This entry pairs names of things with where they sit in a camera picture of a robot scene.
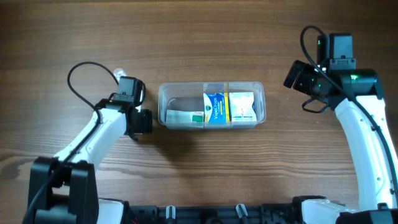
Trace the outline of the white green Panadol box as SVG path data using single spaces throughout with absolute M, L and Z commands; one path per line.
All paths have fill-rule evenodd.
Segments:
M 204 127 L 204 112 L 167 110 L 166 123 L 202 128 Z

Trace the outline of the blue VapoDrops lozenge box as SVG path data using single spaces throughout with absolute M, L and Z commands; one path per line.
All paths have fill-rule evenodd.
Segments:
M 230 122 L 229 98 L 227 92 L 204 93 L 204 122 L 227 123 Z

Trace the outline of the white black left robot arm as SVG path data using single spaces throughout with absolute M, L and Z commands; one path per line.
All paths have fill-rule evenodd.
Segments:
M 128 202 L 98 197 L 95 172 L 119 138 L 136 140 L 151 131 L 150 110 L 101 100 L 91 121 L 66 148 L 32 164 L 23 223 L 131 223 Z

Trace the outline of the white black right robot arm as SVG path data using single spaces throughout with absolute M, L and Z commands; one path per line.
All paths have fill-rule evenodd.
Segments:
M 371 69 L 319 69 L 296 60 L 284 86 L 333 110 L 351 152 L 358 180 L 359 208 L 326 198 L 300 198 L 302 223 L 397 223 L 397 154 L 389 134 L 384 92 Z

